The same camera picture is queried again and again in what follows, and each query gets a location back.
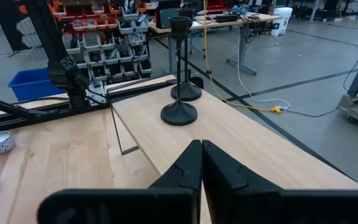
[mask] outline black object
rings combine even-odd
[[[194,9],[179,9],[178,13],[179,16],[183,16],[183,17],[187,17],[190,19],[190,22],[188,23],[187,26],[187,33],[189,33],[189,29],[190,27],[193,25],[193,16],[194,16]],[[185,40],[185,81],[181,82],[179,85],[180,88],[180,92],[181,92],[181,97],[180,99],[182,101],[193,101],[193,100],[197,100],[198,98],[201,97],[201,89],[197,86],[192,84],[191,82],[189,82],[191,73],[190,73],[190,69],[188,69],[188,41],[187,41],[187,36],[186,36],[186,40]],[[171,89],[171,96],[174,99],[178,98],[178,85],[174,86]]]
[[[187,17],[171,17],[171,38],[177,43],[177,57],[180,57],[181,43],[187,36],[188,23],[190,19]],[[180,59],[177,60],[177,86],[180,86]],[[194,106],[184,103],[181,100],[179,88],[177,91],[177,100],[164,106],[161,110],[161,119],[170,125],[184,126],[191,124],[197,119],[197,110]]]
[[[170,29],[168,18],[179,16],[177,11],[179,8],[179,0],[158,1],[155,9],[155,26],[160,29]]]
[[[89,106],[85,100],[85,90],[89,87],[90,80],[67,53],[62,42],[62,31],[57,27],[47,1],[23,0],[23,3],[48,55],[49,80],[67,91],[72,108]]]
[[[216,16],[216,22],[235,22],[238,20],[239,16],[237,15],[228,15],[228,16]]]
[[[357,223],[358,190],[283,190],[211,141],[193,140],[148,189],[64,190],[39,223],[200,223],[201,179],[212,224]]]

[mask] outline workbench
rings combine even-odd
[[[275,19],[280,19],[280,16],[271,16],[266,14],[255,14],[253,12],[247,12],[245,16],[251,16],[256,15],[259,17],[259,20],[255,20],[256,22],[270,22]],[[204,23],[206,23],[206,27],[209,28],[219,28],[219,27],[227,27],[227,26],[239,26],[241,25],[243,29],[245,29],[245,26],[247,24],[244,23],[242,19],[238,19],[234,22],[216,22],[216,21],[206,21],[204,16],[196,16],[196,21],[193,21],[192,27],[190,27],[190,30],[200,30],[204,29]],[[149,22],[149,29],[153,32],[156,32],[157,34],[169,34],[171,32],[171,29],[160,29],[156,27],[155,21]],[[169,71],[168,73],[175,73],[176,69],[174,68],[174,63],[176,63],[176,51],[175,51],[175,43],[174,41],[168,37],[168,51],[169,51]],[[253,68],[249,68],[244,65],[244,58],[246,56],[246,40],[244,35],[241,35],[240,39],[240,51],[239,55],[235,55],[233,57],[229,57],[226,59],[227,63],[234,63],[237,65],[237,57],[239,57],[240,60],[240,68],[244,69],[247,73],[256,75],[257,71]]]
[[[205,91],[190,102],[198,110],[194,123],[165,124],[160,111],[173,103],[171,88],[113,104],[122,147],[140,147],[125,156],[119,150],[110,109],[11,130],[17,145],[0,156],[0,223],[35,223],[39,203],[60,189],[147,188],[193,139],[211,140],[284,189],[358,189],[357,182]],[[201,222],[210,223],[204,192],[201,203]]]

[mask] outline white bucket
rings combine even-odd
[[[292,8],[281,7],[274,9],[275,16],[281,16],[281,19],[273,20],[272,35],[284,35],[285,29],[287,29],[288,21],[292,15]]]

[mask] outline metal table leg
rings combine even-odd
[[[310,20],[309,22],[313,22],[314,21],[314,16],[316,15],[316,11],[318,9],[318,5],[320,4],[320,0],[314,0],[314,6],[313,6],[313,10],[311,12],[310,15]]]
[[[246,24],[243,24],[241,29],[242,29],[241,31],[247,30],[246,29]],[[252,75],[256,75],[257,71],[255,69],[247,67],[244,64],[244,60],[245,60],[245,57],[246,57],[246,50],[247,50],[246,38],[244,36],[245,35],[241,35],[241,38],[240,38],[240,46],[239,46],[240,54],[235,55],[233,57],[226,58],[226,62],[227,63],[234,63],[234,64],[237,65],[237,59],[239,57],[239,59],[240,59],[240,68],[245,70],[245,72],[247,72],[247,73],[250,73]]]

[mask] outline white cable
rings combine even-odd
[[[281,107],[279,107],[280,109],[283,109],[283,110],[289,109],[289,107],[291,107],[291,104],[289,104],[289,102],[287,102],[285,100],[281,100],[281,99],[257,100],[257,99],[255,99],[252,96],[251,92],[244,86],[244,84],[241,81],[241,77],[240,77],[240,39],[241,39],[241,28],[239,28],[239,45],[238,45],[239,50],[238,50],[238,54],[237,54],[237,75],[239,77],[239,81],[240,81],[240,84],[242,85],[242,87],[246,90],[246,92],[248,92],[249,96],[256,102],[280,101],[280,102],[288,105],[288,106],[281,106]]]

